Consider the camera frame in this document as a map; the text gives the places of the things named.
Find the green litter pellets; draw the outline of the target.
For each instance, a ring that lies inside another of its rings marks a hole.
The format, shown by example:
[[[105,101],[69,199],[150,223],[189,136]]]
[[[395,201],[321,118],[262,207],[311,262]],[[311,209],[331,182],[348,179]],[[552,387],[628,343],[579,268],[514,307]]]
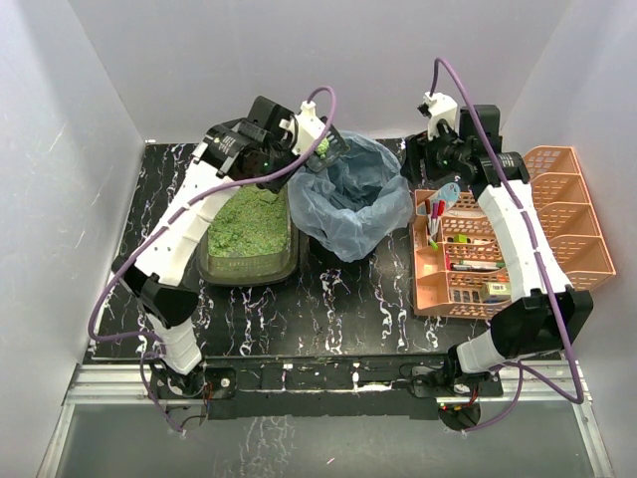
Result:
[[[222,207],[208,229],[208,254],[251,258],[282,252],[289,242],[283,193],[244,186]]]

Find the dark green litter box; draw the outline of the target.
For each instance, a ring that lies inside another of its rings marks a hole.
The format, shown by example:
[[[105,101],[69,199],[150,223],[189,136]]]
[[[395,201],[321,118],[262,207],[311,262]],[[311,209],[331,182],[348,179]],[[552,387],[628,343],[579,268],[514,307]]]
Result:
[[[288,191],[282,189],[287,203],[289,242],[280,253],[251,258],[215,258],[208,254],[208,231],[199,245],[197,266],[200,276],[211,285],[222,287],[257,286],[285,280],[296,269],[299,258],[299,233],[290,210]]]

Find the orange file rack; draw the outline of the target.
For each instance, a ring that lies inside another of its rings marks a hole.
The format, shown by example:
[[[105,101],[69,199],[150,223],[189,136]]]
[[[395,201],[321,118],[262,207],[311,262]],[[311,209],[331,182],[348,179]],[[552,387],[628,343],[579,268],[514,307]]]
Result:
[[[524,157],[542,230],[576,290],[593,291],[616,275],[572,147],[542,145]]]

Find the black litter scoop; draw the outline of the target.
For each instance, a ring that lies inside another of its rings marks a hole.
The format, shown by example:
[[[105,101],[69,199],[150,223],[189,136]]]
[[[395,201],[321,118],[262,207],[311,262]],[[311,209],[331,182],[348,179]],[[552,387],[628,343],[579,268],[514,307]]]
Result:
[[[338,129],[332,126],[326,137],[307,159],[305,167],[313,173],[319,173],[330,167],[348,151],[349,146],[346,140]]]

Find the blue plastic bag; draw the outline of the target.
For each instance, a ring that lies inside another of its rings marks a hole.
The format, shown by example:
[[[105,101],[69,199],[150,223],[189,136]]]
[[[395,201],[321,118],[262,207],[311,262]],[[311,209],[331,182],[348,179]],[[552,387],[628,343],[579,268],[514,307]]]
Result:
[[[301,167],[287,189],[296,227],[341,261],[354,262],[408,225],[413,201],[391,150],[357,132],[342,136],[349,146],[345,155],[319,173]]]

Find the orange desk organizer tray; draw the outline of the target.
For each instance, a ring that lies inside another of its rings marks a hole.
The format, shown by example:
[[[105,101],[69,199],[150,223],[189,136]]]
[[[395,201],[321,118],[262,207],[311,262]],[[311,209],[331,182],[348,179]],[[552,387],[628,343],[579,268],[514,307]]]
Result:
[[[423,317],[488,320],[510,303],[485,300],[491,283],[506,285],[509,274],[491,223],[469,192],[435,219],[429,202],[436,192],[414,192],[410,224],[413,309]]]

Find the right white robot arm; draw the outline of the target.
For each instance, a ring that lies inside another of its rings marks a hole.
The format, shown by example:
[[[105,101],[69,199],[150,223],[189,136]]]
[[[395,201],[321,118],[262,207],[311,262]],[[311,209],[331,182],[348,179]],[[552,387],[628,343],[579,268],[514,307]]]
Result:
[[[425,131],[406,139],[402,174],[441,179],[456,173],[495,233],[511,286],[510,304],[489,329],[449,352],[463,374],[543,353],[572,353],[572,344],[593,309],[589,292],[578,291],[558,265],[541,228],[523,157],[504,152],[500,111],[494,105],[459,107],[450,97],[425,96],[418,108]]]

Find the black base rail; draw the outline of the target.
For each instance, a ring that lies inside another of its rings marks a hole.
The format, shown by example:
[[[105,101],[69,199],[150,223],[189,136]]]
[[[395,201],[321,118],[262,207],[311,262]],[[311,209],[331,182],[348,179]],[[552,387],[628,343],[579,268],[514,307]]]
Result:
[[[207,357],[187,375],[149,361],[146,386],[166,411],[192,405],[177,426],[259,416],[407,416],[475,425],[499,398],[492,372],[464,373],[446,354]]]

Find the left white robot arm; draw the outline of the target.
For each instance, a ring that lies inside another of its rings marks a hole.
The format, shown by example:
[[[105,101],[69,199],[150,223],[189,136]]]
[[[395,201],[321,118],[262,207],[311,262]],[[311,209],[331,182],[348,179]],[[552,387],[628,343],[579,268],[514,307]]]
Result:
[[[305,100],[293,112],[259,96],[245,117],[211,126],[192,151],[181,185],[152,230],[151,245],[121,277],[174,372],[187,375],[202,361],[192,325],[198,295],[181,282],[213,219],[240,181],[264,177],[263,188],[279,192],[323,130],[314,102]]]

